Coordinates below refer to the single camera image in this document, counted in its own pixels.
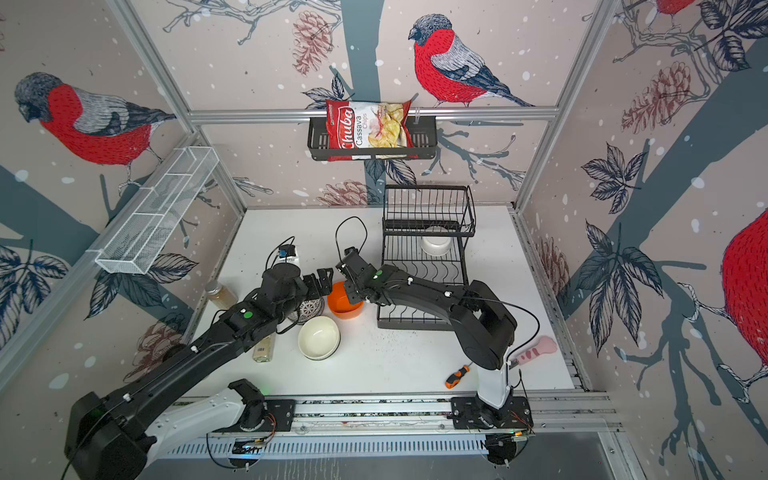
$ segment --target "pink handle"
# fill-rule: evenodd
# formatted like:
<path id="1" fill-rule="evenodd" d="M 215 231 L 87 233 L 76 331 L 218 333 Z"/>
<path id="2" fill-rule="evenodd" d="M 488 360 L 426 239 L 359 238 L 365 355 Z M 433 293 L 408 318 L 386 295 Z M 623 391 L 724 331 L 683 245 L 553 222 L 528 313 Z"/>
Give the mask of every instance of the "pink handle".
<path id="1" fill-rule="evenodd" d="M 545 353 L 555 353 L 558 351 L 558 344 L 548 336 L 538 337 L 538 341 L 529 349 L 525 350 L 516 358 L 519 365 L 530 362 L 534 358 Z"/>

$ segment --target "bird head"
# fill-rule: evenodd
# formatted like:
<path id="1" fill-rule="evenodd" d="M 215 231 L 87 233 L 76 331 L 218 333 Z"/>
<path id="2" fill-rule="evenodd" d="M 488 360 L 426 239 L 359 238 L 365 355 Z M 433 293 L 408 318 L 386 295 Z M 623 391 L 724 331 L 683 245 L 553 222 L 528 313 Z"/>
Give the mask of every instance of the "bird head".
<path id="1" fill-rule="evenodd" d="M 431 13 L 424 15 L 411 28 L 411 33 L 408 35 L 409 40 L 413 40 L 419 47 L 423 47 L 429 40 L 429 37 L 438 30 L 450 30 L 453 28 L 451 21 L 445 15 L 439 13 Z"/>
<path id="2" fill-rule="evenodd" d="M 40 71 L 24 77 L 16 84 L 15 91 L 18 111 L 22 117 L 27 122 L 36 118 L 40 121 L 52 121 L 53 117 L 48 109 L 48 94 L 62 84 L 58 77 Z"/>

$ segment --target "white tabletop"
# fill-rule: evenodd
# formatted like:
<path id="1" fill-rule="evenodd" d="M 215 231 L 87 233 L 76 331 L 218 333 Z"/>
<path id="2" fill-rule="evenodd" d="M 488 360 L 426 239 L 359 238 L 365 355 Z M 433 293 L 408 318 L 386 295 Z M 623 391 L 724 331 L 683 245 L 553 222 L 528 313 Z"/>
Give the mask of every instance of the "white tabletop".
<path id="1" fill-rule="evenodd" d="M 544 305 L 525 260 L 520 241 L 506 207 L 477 207 L 477 229 L 466 249 L 468 279 L 481 280 L 500 300 L 517 303 L 541 320 L 539 335 L 554 338 Z M 234 239 L 220 274 L 220 282 L 242 298 L 261 284 L 266 255 L 280 242 L 296 235 L 302 274 L 334 267 L 339 256 L 333 233 L 347 217 L 357 215 L 368 228 L 362 257 L 378 266 L 382 253 L 382 211 L 379 208 L 296 210 L 249 210 Z M 362 243 L 359 222 L 351 220 L 339 232 L 343 251 Z M 334 273 L 334 281 L 343 280 Z M 210 325 L 217 308 L 208 303 L 195 338 Z M 524 312 L 509 308 L 518 321 L 513 348 L 533 335 L 535 321 Z M 326 308 L 324 315 L 336 320 L 341 331 L 338 350 L 316 362 L 299 351 L 300 327 L 277 336 L 271 362 L 257 363 L 253 352 L 221 366 L 198 383 L 186 396 L 210 396 L 238 379 L 248 379 L 265 395 L 344 395 L 371 393 L 447 392 L 445 379 L 468 363 L 453 332 L 380 329 L 376 306 L 366 304 L 355 319 L 336 319 Z M 544 355 L 524 365 L 526 389 L 572 389 L 573 383 L 561 353 Z M 517 381 L 515 369 L 510 380 Z M 474 392 L 476 369 L 453 390 Z"/>

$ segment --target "red and white chip bag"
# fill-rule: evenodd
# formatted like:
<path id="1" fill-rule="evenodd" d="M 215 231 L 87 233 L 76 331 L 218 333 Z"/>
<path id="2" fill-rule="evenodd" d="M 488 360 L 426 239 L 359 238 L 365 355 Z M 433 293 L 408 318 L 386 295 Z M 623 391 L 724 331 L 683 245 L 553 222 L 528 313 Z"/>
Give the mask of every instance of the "red and white chip bag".
<path id="1" fill-rule="evenodd" d="M 403 104 L 375 103 L 368 101 L 327 101 L 326 129 L 328 148 L 354 150 L 357 148 L 413 147 L 406 128 L 406 118 L 411 102 Z M 328 160 L 366 160 L 367 155 L 331 157 Z M 402 155 L 376 155 L 376 158 L 401 157 Z"/>

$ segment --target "orange bowl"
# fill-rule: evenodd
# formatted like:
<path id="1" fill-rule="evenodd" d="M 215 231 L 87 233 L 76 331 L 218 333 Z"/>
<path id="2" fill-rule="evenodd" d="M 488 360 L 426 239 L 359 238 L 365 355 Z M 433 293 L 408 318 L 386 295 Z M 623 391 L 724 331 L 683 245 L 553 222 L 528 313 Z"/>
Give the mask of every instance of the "orange bowl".
<path id="1" fill-rule="evenodd" d="M 328 295 L 328 308 L 342 320 L 353 319 L 362 312 L 363 302 L 352 305 L 349 303 L 349 298 L 346 296 L 344 290 L 344 282 L 336 282 L 333 284 L 333 290 Z"/>

